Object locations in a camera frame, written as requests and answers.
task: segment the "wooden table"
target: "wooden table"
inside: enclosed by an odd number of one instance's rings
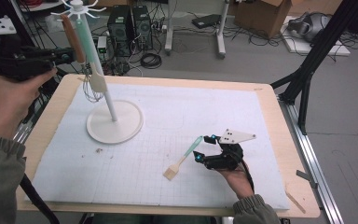
[[[106,77],[107,82],[131,85],[152,85],[166,87],[210,88],[222,90],[254,91],[257,94],[268,134],[282,174],[283,184],[288,195],[290,210],[277,211],[279,217],[318,217],[320,209],[309,181],[296,175],[296,171],[304,172],[295,143],[284,120],[273,89],[268,84],[237,83],[221,81],[184,80],[147,77]],[[26,174],[34,178],[45,149],[53,138],[61,119],[71,104],[82,76],[67,75],[51,98],[48,106],[34,126],[26,142],[27,166]],[[17,190],[19,210],[37,210],[30,202],[24,200],[25,193]],[[133,214],[175,214],[200,216],[233,216],[232,209],[170,207],[151,205],[121,205],[101,203],[48,203],[53,211],[92,212],[92,213],[133,213]]]

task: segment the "computer tower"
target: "computer tower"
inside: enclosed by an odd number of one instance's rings
[[[135,38],[138,49],[152,49],[151,20],[146,6],[135,6],[132,8],[133,23],[135,26]]]
[[[107,22],[115,56],[131,56],[131,41],[134,31],[131,19],[131,8],[127,5],[115,5]]]

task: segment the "person's arm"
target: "person's arm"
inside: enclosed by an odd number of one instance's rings
[[[271,206],[263,198],[254,194],[242,170],[219,171],[229,186],[237,194],[239,201],[234,203],[234,224],[278,224],[280,220]]]
[[[38,88],[55,73],[53,69],[23,82],[0,77],[0,223],[15,223],[16,189],[25,171],[25,146],[12,138]]]

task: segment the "white paper sheet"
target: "white paper sheet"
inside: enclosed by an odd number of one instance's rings
[[[142,130],[116,146],[93,140],[86,120],[104,100],[88,102],[79,87],[33,181],[45,201],[231,207],[237,198],[226,180],[196,163],[192,154],[172,181],[162,175],[198,136],[221,135],[229,128],[257,136],[241,143],[255,193],[275,209],[289,208],[254,92],[118,84],[108,88],[113,99],[141,108]],[[204,142],[196,150],[220,154],[219,146]]]

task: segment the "handle grip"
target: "handle grip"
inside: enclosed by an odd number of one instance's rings
[[[83,50],[80,47],[79,40],[75,34],[75,31],[74,31],[74,28],[72,27],[71,22],[69,21],[68,16],[62,14],[61,19],[62,19],[63,30],[66,33],[66,37],[69,40],[69,44],[75,50],[77,62],[80,64],[85,63],[86,58],[84,57]]]
[[[196,148],[200,144],[200,142],[202,141],[202,138],[203,137],[200,136],[196,139],[196,141],[194,141],[194,143],[191,145],[191,147],[186,152],[185,157],[188,156],[188,154],[190,154],[190,152],[192,152],[194,150],[194,148]]]

